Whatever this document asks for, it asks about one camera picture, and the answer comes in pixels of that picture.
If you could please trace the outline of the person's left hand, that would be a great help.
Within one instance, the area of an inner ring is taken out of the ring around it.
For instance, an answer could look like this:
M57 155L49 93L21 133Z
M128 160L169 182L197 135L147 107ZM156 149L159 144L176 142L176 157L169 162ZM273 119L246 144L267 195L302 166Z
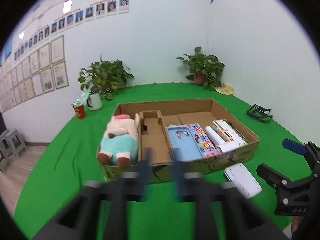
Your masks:
M292 222L291 222L291 232L292 233L294 233L298 229L302 219L303 219L303 217L301 217L301 216L293 217Z

